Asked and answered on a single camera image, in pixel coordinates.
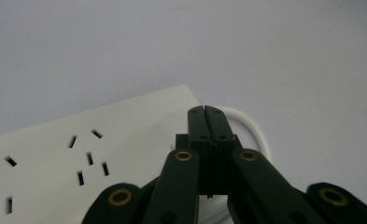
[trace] outlet slot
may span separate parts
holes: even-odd
[[[100,133],[98,133],[98,131],[96,130],[92,130],[92,133],[97,136],[99,139],[101,139],[103,137],[103,135],[101,135]]]
[[[73,145],[75,144],[77,138],[78,138],[77,135],[73,135],[72,139],[70,140],[70,144],[69,144],[70,148],[73,147]]]
[[[93,165],[91,152],[88,152],[87,153],[87,159],[88,159],[88,164],[89,165]]]
[[[81,171],[78,172],[78,184],[80,186],[84,185],[84,177],[83,177],[83,173]]]
[[[12,213],[12,197],[7,198],[7,209],[6,209],[6,214],[11,214]]]
[[[106,162],[102,162],[102,167],[104,168],[105,175],[109,175],[108,168]]]
[[[17,163],[13,160],[13,159],[11,159],[11,157],[9,157],[9,156],[7,156],[6,158],[5,158],[5,160],[12,166],[12,167],[14,167],[14,166],[16,166],[17,165]]]

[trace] white power strip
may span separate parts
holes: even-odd
[[[0,223],[80,223],[103,189],[144,186],[196,105],[178,86],[0,135]]]

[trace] white surface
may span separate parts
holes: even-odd
[[[0,0],[0,134],[177,84],[367,203],[367,0]]]
[[[187,108],[197,105],[179,86],[0,135],[0,223],[78,223],[105,188],[143,187],[160,174],[169,140],[186,132]]]

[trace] white cable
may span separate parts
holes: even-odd
[[[216,106],[216,108],[222,110],[226,117],[231,119],[236,119],[243,123],[252,132],[257,144],[259,145],[259,151],[267,158],[269,162],[273,162],[273,157],[271,156],[270,148],[265,139],[264,134],[261,131],[259,125],[247,114],[225,106]]]

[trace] screw hole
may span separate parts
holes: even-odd
[[[178,161],[189,161],[192,158],[192,154],[188,151],[179,151],[177,154],[175,154],[175,158]]]
[[[346,206],[348,199],[346,196],[335,189],[323,188],[319,191],[320,197],[333,205]]]
[[[123,206],[127,204],[133,197],[128,189],[118,189],[108,197],[108,202],[112,206]]]
[[[239,157],[245,161],[255,161],[257,159],[256,154],[250,151],[242,151],[241,153],[239,153]]]

